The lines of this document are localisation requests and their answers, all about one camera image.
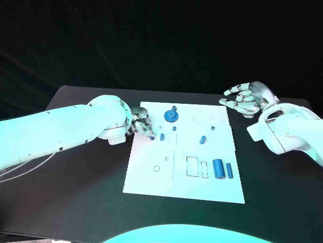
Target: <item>black curtain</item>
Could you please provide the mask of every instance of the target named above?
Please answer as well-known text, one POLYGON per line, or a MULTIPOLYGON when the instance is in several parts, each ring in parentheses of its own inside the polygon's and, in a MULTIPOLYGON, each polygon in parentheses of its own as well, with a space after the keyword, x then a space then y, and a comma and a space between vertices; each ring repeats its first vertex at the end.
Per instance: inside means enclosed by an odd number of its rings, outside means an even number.
POLYGON ((323 116, 323 0, 0 1, 0 119, 62 85, 222 94, 255 80, 323 116))

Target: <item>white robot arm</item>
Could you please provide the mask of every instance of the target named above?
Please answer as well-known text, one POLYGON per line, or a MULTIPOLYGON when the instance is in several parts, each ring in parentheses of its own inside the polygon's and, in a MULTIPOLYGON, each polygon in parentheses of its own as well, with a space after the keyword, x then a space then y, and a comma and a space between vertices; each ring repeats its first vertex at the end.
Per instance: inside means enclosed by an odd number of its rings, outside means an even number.
POLYGON ((270 88, 255 81, 232 87, 225 95, 241 91, 237 101, 219 103, 238 110, 247 118, 263 111, 258 123, 248 127, 254 141, 264 140, 275 154, 300 150, 323 166, 323 120, 303 106, 281 103, 270 88))
POLYGON ((0 170, 61 152, 97 137, 111 145, 126 141, 126 134, 155 136, 147 110, 131 108, 111 95, 88 105, 74 105, 0 121, 0 170))

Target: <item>black tablecloth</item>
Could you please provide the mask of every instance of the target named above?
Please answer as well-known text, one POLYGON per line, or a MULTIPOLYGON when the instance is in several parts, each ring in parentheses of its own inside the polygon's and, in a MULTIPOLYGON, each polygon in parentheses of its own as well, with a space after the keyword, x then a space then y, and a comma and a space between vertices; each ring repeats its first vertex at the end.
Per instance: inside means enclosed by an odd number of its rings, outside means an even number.
MULTIPOLYGON (((48 109, 87 104, 104 94, 117 95, 130 106, 142 101, 218 105, 224 97, 64 86, 48 109)), ((306 100, 283 101, 309 107, 306 100)), ((0 232, 100 242, 146 226, 195 224, 270 241, 323 242, 323 167, 303 152, 275 155, 247 132, 257 119, 231 109, 228 114, 244 205, 123 193, 133 136, 114 146, 95 139, 0 184, 0 232)), ((22 171, 42 161, 32 161, 22 171)))

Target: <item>robotic hand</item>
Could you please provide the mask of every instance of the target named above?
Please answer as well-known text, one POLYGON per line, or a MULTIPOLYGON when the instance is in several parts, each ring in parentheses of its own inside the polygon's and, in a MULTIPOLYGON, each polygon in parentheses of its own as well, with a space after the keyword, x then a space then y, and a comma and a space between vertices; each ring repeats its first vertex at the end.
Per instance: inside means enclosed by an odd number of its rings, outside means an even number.
POLYGON ((281 103, 270 88, 255 81, 232 87, 225 95, 241 92, 237 101, 219 103, 235 109, 247 118, 263 111, 258 123, 248 127, 254 141, 264 140, 275 154, 303 151, 323 166, 323 120, 303 106, 281 103))
POLYGON ((126 141, 126 134, 153 137, 149 112, 130 109, 111 95, 98 96, 87 105, 74 105, 0 121, 0 170, 61 152, 97 137, 110 145, 126 141))

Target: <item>white paper sheet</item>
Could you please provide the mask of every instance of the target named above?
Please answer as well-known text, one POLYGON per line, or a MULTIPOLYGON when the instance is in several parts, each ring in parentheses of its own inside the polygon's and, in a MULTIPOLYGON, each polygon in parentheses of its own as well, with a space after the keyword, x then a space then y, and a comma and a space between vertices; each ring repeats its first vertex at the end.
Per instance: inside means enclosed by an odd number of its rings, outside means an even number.
POLYGON ((123 192, 244 204, 227 107, 155 102, 142 102, 142 107, 149 110, 156 138, 150 140, 134 135, 123 192), (170 123, 165 120, 165 112, 173 105, 179 119, 170 123), (205 144, 199 143, 202 136, 206 136, 205 144), (192 159, 188 163, 188 157, 195 157, 196 162, 192 159), (224 161, 225 179, 216 179, 214 174, 212 160, 218 158, 224 161), (232 166, 232 179, 228 178, 227 163, 232 166))

